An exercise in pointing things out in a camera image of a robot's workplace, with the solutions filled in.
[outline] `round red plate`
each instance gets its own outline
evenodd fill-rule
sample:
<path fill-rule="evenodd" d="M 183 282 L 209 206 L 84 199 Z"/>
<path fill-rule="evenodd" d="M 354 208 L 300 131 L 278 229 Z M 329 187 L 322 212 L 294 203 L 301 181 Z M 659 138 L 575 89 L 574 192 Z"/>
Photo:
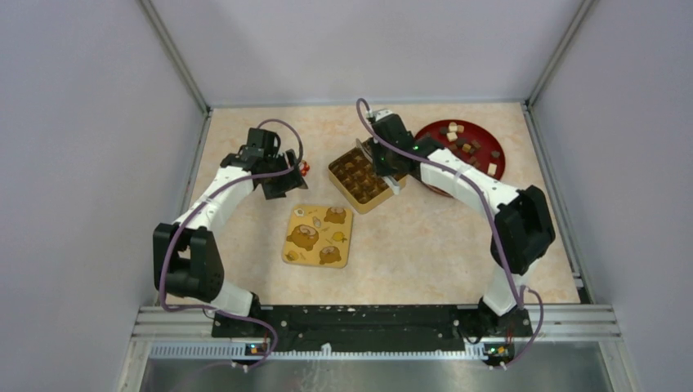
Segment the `round red plate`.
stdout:
<path fill-rule="evenodd" d="M 473 140 L 476 140 L 477 142 L 479 142 L 481 147 L 477 149 L 474 152 L 474 154 L 470 154 L 463 152 L 461 147 L 457 147 L 455 145 L 455 142 L 449 142 L 447 135 L 440 133 L 440 129 L 444 128 L 445 133 L 447 133 L 448 125 L 450 123 L 457 123 L 458 128 L 460 128 L 460 126 L 464 126 L 464 131 L 458 131 L 457 133 L 457 137 L 459 139 L 466 138 L 467 143 L 469 145 L 472 144 Z M 500 180 L 500 178 L 503 176 L 503 172 L 505 172 L 505 153 L 503 152 L 503 148 L 500 146 L 500 143 L 496 140 L 496 138 L 493 135 L 491 135 L 488 131 L 486 131 L 484 128 L 479 127 L 474 123 L 463 120 L 440 120 L 426 125 L 421 131 L 419 131 L 416 134 L 414 138 L 416 140 L 419 140 L 427 134 L 430 135 L 433 139 L 438 140 L 450 151 L 452 151 L 457 158 L 462 159 L 466 163 L 469 163 L 469 160 L 472 159 L 472 157 L 476 157 L 477 162 L 479 162 L 480 164 L 480 166 L 477 169 L 480 172 L 487 173 L 489 170 L 489 163 L 494 163 L 498 167 L 496 167 L 496 174 L 492 177 L 496 180 Z M 493 151 L 499 151 L 500 156 L 498 158 L 493 158 L 491 156 L 491 153 Z M 449 194 L 443 192 L 440 189 L 437 189 L 435 186 L 426 185 L 426 187 L 432 190 L 433 192 L 436 192 L 437 194 L 442 194 L 444 196 L 450 197 Z"/>

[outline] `bear illustration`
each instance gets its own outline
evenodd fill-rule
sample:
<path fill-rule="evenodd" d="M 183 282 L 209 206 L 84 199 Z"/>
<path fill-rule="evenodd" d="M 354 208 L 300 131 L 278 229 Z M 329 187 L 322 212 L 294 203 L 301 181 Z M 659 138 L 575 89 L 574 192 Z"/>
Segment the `bear illustration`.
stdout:
<path fill-rule="evenodd" d="M 347 219 L 347 212 L 341 207 L 330 207 L 325 213 L 325 222 L 342 224 Z"/>
<path fill-rule="evenodd" d="M 313 250 L 313 245 L 318 242 L 318 230 L 313 229 L 309 225 L 298 225 L 293 228 L 291 235 L 286 240 L 295 243 L 297 247 L 311 251 Z"/>
<path fill-rule="evenodd" d="M 339 248 L 337 247 L 324 247 L 320 251 L 320 264 L 332 264 L 341 259 L 342 257 L 339 255 Z"/>

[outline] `gray wall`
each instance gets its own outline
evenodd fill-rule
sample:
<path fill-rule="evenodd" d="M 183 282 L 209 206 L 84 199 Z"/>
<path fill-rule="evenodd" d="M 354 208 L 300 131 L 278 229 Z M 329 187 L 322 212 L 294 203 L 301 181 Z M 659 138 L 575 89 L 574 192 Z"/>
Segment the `gray wall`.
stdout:
<path fill-rule="evenodd" d="M 202 117 L 133 0 L 0 6 L 0 384 L 113 390 Z"/>
<path fill-rule="evenodd" d="M 693 2 L 597 4 L 537 115 L 644 390 L 691 390 Z"/>
<path fill-rule="evenodd" d="M 211 105 L 520 100 L 578 0 L 155 0 Z"/>

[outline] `purple cable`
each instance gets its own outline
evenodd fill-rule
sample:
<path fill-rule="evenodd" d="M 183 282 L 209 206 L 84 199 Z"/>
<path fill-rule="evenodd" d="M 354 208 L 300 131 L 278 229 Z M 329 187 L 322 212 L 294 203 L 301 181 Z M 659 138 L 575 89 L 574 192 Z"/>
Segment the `purple cable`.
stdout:
<path fill-rule="evenodd" d="M 397 147 L 395 147 L 394 145 L 391 145 L 390 143 L 387 143 L 387 141 L 385 141 L 382 137 L 378 136 L 375 133 L 375 131 L 370 126 L 368 121 L 366 121 L 366 119 L 364 118 L 364 115 L 361 113 L 361 106 L 360 106 L 361 103 L 364 104 L 364 106 L 366 107 L 366 110 L 370 111 L 370 105 L 368 104 L 368 102 L 364 98 L 359 98 L 358 100 L 356 100 L 356 112 L 359 114 L 359 119 L 361 120 L 361 123 L 364 124 L 366 131 L 368 131 L 373 136 L 373 138 L 378 141 L 378 143 L 384 145 L 385 147 L 387 147 L 388 149 L 391 149 L 392 151 L 398 153 L 399 155 L 402 155 L 403 157 L 413 159 L 414 161 L 418 161 L 421 163 L 426 163 L 426 164 L 431 165 L 433 167 L 437 167 L 437 168 L 443 170 L 444 172 L 451 173 L 453 176 L 459 177 L 464 182 L 466 182 L 469 186 L 471 186 L 472 189 L 474 189 L 474 191 L 476 192 L 476 194 L 479 195 L 479 199 L 481 200 L 481 205 L 484 206 L 484 212 L 486 214 L 486 219 L 489 221 L 489 226 L 491 227 L 491 233 L 493 236 L 494 243 L 496 244 L 496 247 L 499 250 L 500 261 L 501 261 L 501 265 L 503 265 L 503 271 L 505 272 L 505 276 L 507 278 L 507 284 L 510 286 L 510 291 L 512 292 L 512 296 L 515 298 L 515 302 L 517 303 L 517 308 L 520 310 L 525 308 L 525 302 L 522 298 L 525 289 L 527 289 L 528 292 L 534 294 L 534 296 L 537 297 L 537 300 L 539 302 L 539 322 L 537 323 L 536 331 L 534 331 L 531 338 L 527 341 L 527 345 L 525 345 L 525 347 L 522 349 L 522 351 L 520 351 L 520 353 L 518 355 L 516 355 L 515 358 L 510 362 L 510 363 L 514 363 L 516 360 L 518 360 L 520 357 L 522 357 L 522 355 L 527 351 L 527 349 L 532 345 L 532 343 L 534 343 L 534 340 L 536 340 L 537 336 L 539 335 L 539 330 L 541 329 L 542 324 L 543 324 L 543 302 L 542 302 L 541 296 L 539 296 L 539 294 L 536 291 L 532 290 L 531 288 L 529 288 L 527 286 L 522 286 L 521 291 L 519 293 L 517 292 L 517 287 L 515 287 L 515 281 L 512 280 L 512 272 L 510 270 L 510 265 L 507 262 L 507 258 L 505 256 L 505 251 L 503 250 L 503 244 L 500 241 L 500 235 L 499 235 L 498 229 L 496 229 L 496 224 L 494 223 L 494 214 L 491 212 L 491 206 L 489 205 L 489 202 L 486 201 L 486 198 L 484 197 L 483 191 L 481 190 L 481 188 L 479 188 L 479 185 L 477 185 L 474 181 L 472 181 L 472 179 L 465 176 L 461 172 L 455 171 L 454 169 L 447 167 L 446 165 L 442 165 L 438 162 L 433 162 L 430 159 L 421 158 L 417 155 L 410 154 L 410 153 L 408 153 L 402 149 L 398 149 Z"/>
<path fill-rule="evenodd" d="M 289 125 L 287 122 L 276 119 L 276 118 L 270 118 L 267 119 L 263 122 L 260 122 L 260 124 L 257 125 L 258 128 L 262 127 L 263 125 L 267 123 L 279 123 L 287 127 L 293 134 L 296 136 L 296 139 L 298 141 L 298 159 L 297 162 L 301 162 L 303 159 L 303 142 L 301 141 L 301 137 L 298 135 L 298 132 L 293 129 L 291 125 Z M 288 169 L 284 169 L 282 171 L 277 171 L 274 173 L 264 173 L 264 174 L 254 174 L 251 176 L 245 176 L 245 177 L 240 177 L 236 178 L 234 180 L 231 180 L 227 182 L 226 184 L 222 185 L 219 189 L 215 190 L 212 192 L 208 200 L 211 200 L 218 196 L 221 192 L 229 189 L 231 186 L 238 184 L 241 181 L 246 181 L 246 180 L 256 180 L 260 178 L 271 178 L 271 177 L 276 177 L 276 176 L 283 176 L 285 174 L 289 174 L 292 170 L 294 169 L 294 166 L 289 167 Z M 277 331 L 268 323 L 265 323 L 262 320 L 259 320 L 257 318 L 252 318 L 252 317 L 244 317 L 244 316 L 238 316 L 235 314 L 230 314 L 225 312 L 224 310 L 218 310 L 217 308 L 210 306 L 210 305 L 174 305 L 174 306 L 169 306 L 166 303 L 166 273 L 168 272 L 168 266 L 171 264 L 171 257 L 173 255 L 173 252 L 175 251 L 176 244 L 178 243 L 178 239 L 181 237 L 181 234 L 183 233 L 183 229 L 192 221 L 193 217 L 196 216 L 204 206 L 207 205 L 207 201 L 202 201 L 178 226 L 178 229 L 176 232 L 173 234 L 173 237 L 171 238 L 171 242 L 168 244 L 168 249 L 166 250 L 166 256 L 163 258 L 163 265 L 161 267 L 161 278 L 159 279 L 159 302 L 161 303 L 161 307 L 164 308 L 167 312 L 177 312 L 181 310 L 186 310 L 186 309 L 202 309 L 202 310 L 215 310 L 216 312 L 221 313 L 222 315 L 228 317 L 229 319 L 236 319 L 240 321 L 247 321 L 250 323 L 255 323 L 262 325 L 263 327 L 267 328 L 268 331 L 271 332 L 272 334 L 272 342 L 270 344 L 270 348 L 265 352 L 265 354 L 260 358 L 257 362 L 253 363 L 252 365 L 248 366 L 248 370 L 251 370 L 253 368 L 256 368 L 260 366 L 262 363 L 264 363 L 267 360 L 267 357 L 272 353 L 272 351 L 275 350 L 278 342 L 278 336 L 277 336 Z M 211 365 L 222 365 L 222 364 L 227 364 L 230 365 L 228 362 L 219 362 L 219 363 L 212 363 Z M 207 368 L 210 368 L 211 365 L 202 367 L 198 369 L 196 372 L 188 376 L 186 379 L 181 381 L 178 385 L 176 385 L 172 390 L 176 390 L 185 383 L 187 383 L 191 377 L 197 375 L 199 372 L 206 370 Z"/>

